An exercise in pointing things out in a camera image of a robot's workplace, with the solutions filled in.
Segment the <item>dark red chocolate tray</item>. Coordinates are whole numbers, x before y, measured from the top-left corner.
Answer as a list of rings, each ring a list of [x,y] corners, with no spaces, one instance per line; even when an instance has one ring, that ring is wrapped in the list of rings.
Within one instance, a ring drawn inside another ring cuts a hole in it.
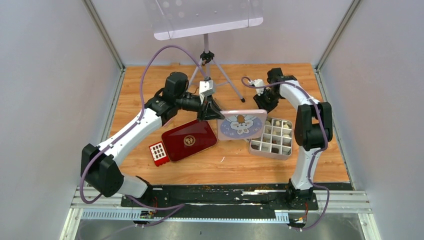
[[[193,120],[161,135],[171,162],[178,162],[217,144],[218,139],[207,121]]]

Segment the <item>silver tin lid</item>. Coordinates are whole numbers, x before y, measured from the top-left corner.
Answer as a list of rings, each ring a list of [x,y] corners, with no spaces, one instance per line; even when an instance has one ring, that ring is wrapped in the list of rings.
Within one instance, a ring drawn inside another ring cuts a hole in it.
[[[220,141],[255,139],[264,132],[268,113],[264,109],[223,110],[217,120]]]

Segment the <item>divided silver tin box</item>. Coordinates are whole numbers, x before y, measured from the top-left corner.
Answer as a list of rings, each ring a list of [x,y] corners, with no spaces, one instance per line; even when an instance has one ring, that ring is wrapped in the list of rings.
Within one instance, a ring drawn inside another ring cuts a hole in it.
[[[293,131],[291,121],[268,117],[262,135],[249,141],[248,152],[254,156],[285,161],[293,152]]]

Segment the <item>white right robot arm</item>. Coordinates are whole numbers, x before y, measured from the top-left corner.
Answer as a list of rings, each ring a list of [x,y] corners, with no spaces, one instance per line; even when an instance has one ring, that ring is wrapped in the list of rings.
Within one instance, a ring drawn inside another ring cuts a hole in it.
[[[289,179],[285,200],[310,201],[317,163],[333,138],[332,106],[320,102],[304,90],[293,75],[284,75],[281,68],[272,68],[267,79],[251,80],[248,86],[256,90],[253,97],[259,109],[271,112],[280,99],[286,99],[296,109],[294,139],[298,158],[294,174]]]

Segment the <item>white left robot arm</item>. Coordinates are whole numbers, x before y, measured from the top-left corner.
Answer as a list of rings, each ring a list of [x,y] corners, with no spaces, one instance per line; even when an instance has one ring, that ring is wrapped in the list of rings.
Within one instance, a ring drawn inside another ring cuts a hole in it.
[[[195,112],[199,121],[224,118],[213,98],[216,85],[211,78],[199,83],[198,94],[188,92],[188,84],[186,74],[172,72],[164,87],[118,133],[98,145],[87,144],[81,153],[81,181],[107,198],[114,194],[141,198],[148,189],[148,183],[140,177],[125,175],[119,169],[141,141],[168,123],[179,110]]]

